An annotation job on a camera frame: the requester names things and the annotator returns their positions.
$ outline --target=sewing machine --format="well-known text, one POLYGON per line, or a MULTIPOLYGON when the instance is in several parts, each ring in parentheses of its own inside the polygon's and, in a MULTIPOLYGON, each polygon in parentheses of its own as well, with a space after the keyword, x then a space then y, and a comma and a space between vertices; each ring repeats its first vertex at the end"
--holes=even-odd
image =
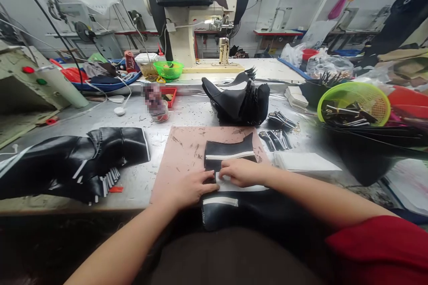
POLYGON ((233 27, 240 22, 248 0, 214 0, 209 6, 189 1, 189 6, 178 6, 174 0, 160 5, 157 0, 144 0, 149 14, 153 16, 160 41, 168 61, 184 64, 184 73, 238 73, 244 68, 229 61, 229 39, 233 27), (197 63, 194 53, 193 28, 200 24, 212 24, 220 37, 220 59, 214 63, 197 63))

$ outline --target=red button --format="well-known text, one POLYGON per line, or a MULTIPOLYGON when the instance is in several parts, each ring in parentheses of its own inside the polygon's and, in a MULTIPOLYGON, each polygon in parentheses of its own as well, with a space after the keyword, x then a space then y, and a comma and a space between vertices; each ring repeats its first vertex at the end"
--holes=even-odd
POLYGON ((22 71, 25 73, 34 73, 34 69, 31 67, 22 67, 22 71))

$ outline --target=red plastic bowl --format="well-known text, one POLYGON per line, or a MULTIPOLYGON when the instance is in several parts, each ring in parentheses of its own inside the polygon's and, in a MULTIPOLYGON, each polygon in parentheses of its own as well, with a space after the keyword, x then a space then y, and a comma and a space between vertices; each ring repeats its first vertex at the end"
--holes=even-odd
POLYGON ((319 51, 315 49, 304 49, 303 60, 308 61, 310 57, 315 56, 317 53, 319 53, 319 51))

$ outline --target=stack of leather pieces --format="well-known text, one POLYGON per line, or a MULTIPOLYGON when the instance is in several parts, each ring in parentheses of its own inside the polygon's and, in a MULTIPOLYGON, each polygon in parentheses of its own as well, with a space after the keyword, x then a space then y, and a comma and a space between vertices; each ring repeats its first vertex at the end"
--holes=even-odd
POLYGON ((226 85, 215 85, 202 78, 202 87, 217 110, 217 117, 225 124, 258 126, 268 114, 270 89, 267 84, 256 87, 247 71, 226 85))
POLYGON ((363 185, 382 178, 402 159, 428 160, 428 134, 412 126, 346 126, 329 122, 323 125, 329 142, 350 173, 363 185))
POLYGON ((118 182, 118 168, 150 160, 141 128, 87 135, 49 138, 0 162, 0 199, 45 194, 97 203, 118 182))

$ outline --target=pink cutting board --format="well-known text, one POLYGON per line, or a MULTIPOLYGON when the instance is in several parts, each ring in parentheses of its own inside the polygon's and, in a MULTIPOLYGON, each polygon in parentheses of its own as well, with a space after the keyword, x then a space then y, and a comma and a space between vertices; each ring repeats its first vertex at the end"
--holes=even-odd
POLYGON ((153 203, 162 194, 164 187, 174 179, 204 170, 207 141, 239 143, 250 133, 253 133, 253 150, 257 162, 270 164, 254 127, 171 127, 150 203, 153 203))

